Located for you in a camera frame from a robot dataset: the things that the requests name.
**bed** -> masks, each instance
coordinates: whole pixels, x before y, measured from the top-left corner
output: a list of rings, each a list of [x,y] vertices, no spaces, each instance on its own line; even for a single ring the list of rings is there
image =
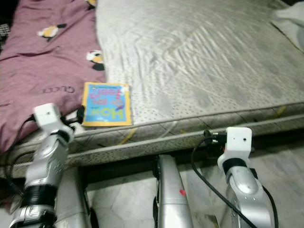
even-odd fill
[[[276,0],[99,0],[107,82],[132,87],[133,125],[77,125],[67,165],[191,148],[205,129],[303,128],[304,55],[269,23],[284,7]],[[44,137],[35,132],[14,154],[34,151]]]

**red mark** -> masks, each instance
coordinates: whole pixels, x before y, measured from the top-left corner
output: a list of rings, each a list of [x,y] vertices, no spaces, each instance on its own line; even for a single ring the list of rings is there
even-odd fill
[[[181,194],[182,196],[186,196],[186,191],[183,190],[183,189],[181,189],[181,190],[180,190],[180,194]]]

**book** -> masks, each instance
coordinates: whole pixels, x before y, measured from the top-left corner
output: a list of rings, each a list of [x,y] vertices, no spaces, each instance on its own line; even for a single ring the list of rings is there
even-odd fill
[[[86,82],[82,105],[85,106],[84,126],[132,124],[128,84]]]

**silver metal part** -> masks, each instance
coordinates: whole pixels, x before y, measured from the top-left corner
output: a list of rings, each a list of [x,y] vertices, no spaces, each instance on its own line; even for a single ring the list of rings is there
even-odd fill
[[[269,198],[261,183],[247,167],[234,166],[226,175],[228,183],[227,197],[258,228],[273,228],[273,211],[269,206]],[[221,222],[221,228],[250,228],[232,210]]]
[[[12,220],[9,227],[12,227],[14,224],[18,222],[30,222],[34,220],[38,220],[42,214],[48,211],[54,214],[54,209],[48,205],[33,205],[28,207],[19,208],[15,211],[14,219]]]
[[[190,208],[175,160],[159,156],[159,228],[193,228]]]
[[[78,168],[64,172],[57,192],[56,228],[91,228]]]
[[[48,184],[59,186],[68,155],[68,143],[59,135],[50,135],[35,151],[34,160],[26,173],[25,188]]]

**tiled floor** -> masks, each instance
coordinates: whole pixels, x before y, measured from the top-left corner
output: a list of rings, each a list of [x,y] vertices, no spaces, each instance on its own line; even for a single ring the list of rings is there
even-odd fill
[[[276,201],[280,227],[303,227],[304,142],[258,151],[251,158],[251,164]],[[208,180],[225,193],[225,176],[217,166],[198,166]],[[178,168],[195,228],[213,228],[210,215],[220,220],[224,204],[196,176],[189,164]],[[152,201],[155,193],[156,179],[151,171],[88,187],[88,196],[96,210],[100,228],[153,228]],[[1,227],[8,227],[11,217],[0,210],[0,218]]]

